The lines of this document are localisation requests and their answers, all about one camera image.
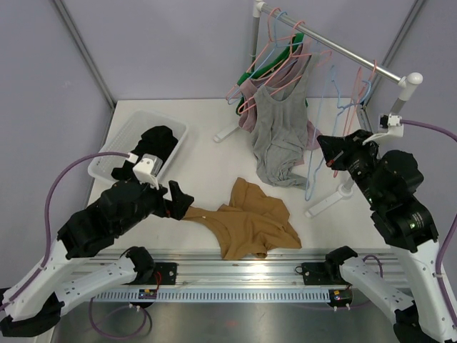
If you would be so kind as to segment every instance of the gray tank top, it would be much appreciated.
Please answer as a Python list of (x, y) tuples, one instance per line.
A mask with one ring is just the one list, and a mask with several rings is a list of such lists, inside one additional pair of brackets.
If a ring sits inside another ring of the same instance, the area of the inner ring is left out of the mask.
[(306, 177), (291, 172), (303, 158), (308, 132), (305, 98), (308, 78), (320, 58), (312, 54), (303, 64), (293, 84), (270, 95), (275, 88), (262, 85), (254, 94), (257, 122), (251, 143), (257, 158), (257, 175), (266, 184), (306, 188)]

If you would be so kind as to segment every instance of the laundry basket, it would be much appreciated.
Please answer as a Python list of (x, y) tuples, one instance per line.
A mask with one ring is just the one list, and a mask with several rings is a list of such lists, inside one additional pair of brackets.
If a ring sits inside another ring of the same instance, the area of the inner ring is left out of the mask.
[[(157, 179), (160, 181), (161, 176), (167, 170), (187, 135), (187, 125), (178, 119), (155, 111), (136, 111), (121, 127), (116, 136), (103, 145), (100, 152), (118, 151), (129, 153), (135, 149), (135, 146), (141, 139), (141, 135), (145, 131), (159, 125), (169, 127), (173, 131), (175, 138), (178, 139), (178, 144), (174, 147), (172, 153), (160, 169), (160, 172), (157, 174)], [(123, 166), (124, 162), (125, 158), (121, 156), (96, 157), (90, 163), (87, 171), (89, 175), (95, 179), (111, 185), (117, 181), (111, 176), (113, 168)]]

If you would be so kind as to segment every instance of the pink garment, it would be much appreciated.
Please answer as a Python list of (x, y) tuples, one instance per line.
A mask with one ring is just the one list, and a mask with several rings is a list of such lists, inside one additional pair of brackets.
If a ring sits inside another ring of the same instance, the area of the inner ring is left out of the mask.
[[(294, 55), (300, 55), (300, 54), (305, 54), (309, 49), (309, 44), (302, 44), (300, 45), (296, 50), (295, 52), (293, 53)], [(297, 62), (292, 64), (292, 65), (288, 65), (288, 66), (285, 66), (284, 70), (277, 73), (275, 76), (273, 76), (273, 78), (270, 80), (270, 82), (268, 83), (269, 87), (268, 89), (271, 89), (271, 88), (280, 88), (284, 85), (286, 85), (287, 83), (289, 83), (290, 81), (292, 81), (293, 79), (295, 79), (297, 77), (297, 73), (298, 71), (300, 71), (301, 67), (303, 66), (304, 63), (306, 63), (306, 61), (308, 61), (309, 59), (309, 56), (302, 56), (302, 57), (299, 57), (297, 59)], [(290, 60), (287, 62), (287, 64), (291, 64), (293, 62), (293, 60)], [(258, 88), (264, 83), (266, 82), (266, 80), (268, 80), (269, 76), (265, 76), (261, 79), (247, 79), (245, 80), (241, 85), (240, 85), (240, 91), (241, 93), (243, 94), (244, 98), (245, 99), (250, 99), (251, 97), (254, 96), (254, 94), (257, 92)], [(247, 106), (251, 106), (255, 104), (255, 100), (252, 99), (252, 100), (248, 100), (248, 103), (246, 104)], [(246, 130), (247, 132), (252, 132), (254, 130), (254, 127), (256, 126), (256, 122), (257, 122), (257, 107), (253, 107), (252, 109), (249, 109), (248, 111), (244, 112), (241, 116), (240, 116), (240, 119), (238, 121), (238, 125), (243, 129), (243, 130)], [(319, 148), (319, 144), (317, 141), (314, 142), (313, 144), (313, 135), (314, 135), (314, 129), (315, 129), (315, 126), (313, 125), (313, 123), (311, 123), (309, 120), (308, 120), (308, 123), (306, 125), (306, 129), (307, 129), (307, 132), (308, 132), (308, 140), (307, 140), (307, 144), (306, 144), (306, 150), (315, 150), (317, 148)], [(317, 130), (316, 132), (316, 137), (320, 136), (322, 133)], [(303, 164), (303, 160), (301, 161), (298, 161), (296, 163), (296, 165), (299, 165), (299, 164)]]

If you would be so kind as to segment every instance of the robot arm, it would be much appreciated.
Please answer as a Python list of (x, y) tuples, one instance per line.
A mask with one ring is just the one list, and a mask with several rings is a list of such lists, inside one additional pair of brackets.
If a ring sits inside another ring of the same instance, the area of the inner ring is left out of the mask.
[(17, 285), (0, 292), (0, 304), (8, 303), (7, 316), (0, 322), (5, 337), (34, 337), (87, 299), (120, 284), (151, 278), (155, 267), (151, 255), (143, 247), (132, 247), (117, 262), (66, 282), (77, 267), (148, 215), (176, 220), (184, 217), (194, 198), (170, 181), (172, 200), (164, 199), (168, 190), (153, 175), (155, 161), (145, 155), (134, 167), (139, 182), (116, 182), (93, 204), (73, 214), (58, 231), (46, 266), (14, 301), (10, 301), (11, 296), (41, 268), (41, 261)]
[[(378, 159), (373, 134), (358, 130), (346, 137), (320, 136), (327, 166), (347, 170), (371, 205), (375, 228), (406, 273), (414, 296), (407, 297), (373, 273), (348, 247), (326, 257), (326, 269), (334, 279), (358, 287), (393, 323), (401, 342), (430, 337), (437, 342), (457, 342), (457, 330), (435, 274), (439, 250), (433, 218), (412, 194), (423, 181), (412, 154), (388, 151)], [(451, 286), (445, 279), (449, 297), (456, 306)]]

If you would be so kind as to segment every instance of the white wall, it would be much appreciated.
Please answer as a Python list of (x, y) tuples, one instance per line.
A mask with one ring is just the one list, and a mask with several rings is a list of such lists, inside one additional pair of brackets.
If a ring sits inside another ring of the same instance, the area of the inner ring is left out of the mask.
[[(117, 99), (221, 98), (248, 66), (252, 0), (65, 3)], [(413, 0), (268, 3), (295, 19), (305, 19), (324, 36), (382, 60)], [(261, 47), (266, 43), (265, 22), (261, 23)], [(280, 25), (280, 32), (289, 35), (291, 29)], [(338, 66), (344, 95), (349, 96), (358, 65), (337, 55), (332, 63)], [(309, 96), (321, 95), (330, 65), (314, 73)]]
[[(99, 150), (111, 115), (48, 0), (3, 1), (0, 46), (4, 288), (17, 283), (43, 256), (47, 191), (65, 166)], [(56, 190), (51, 204), (53, 237), (84, 205), (90, 185), (86, 167), (68, 174)], [(0, 341), (6, 340), (0, 335)]]
[[(442, 126), (457, 133), (457, 1), (428, 1), (411, 28), (391, 69), (401, 75), (423, 74), (420, 85), (401, 110), (404, 119)], [(369, 105), (371, 122), (388, 111), (398, 96), (398, 87), (383, 81)], [(456, 152), (450, 138), (427, 129), (405, 126), (404, 138), (388, 146), (414, 154), (425, 181), (417, 191), (419, 201), (431, 211), (443, 241), (457, 212)], [(457, 292), (457, 237), (444, 259), (454, 291)]]

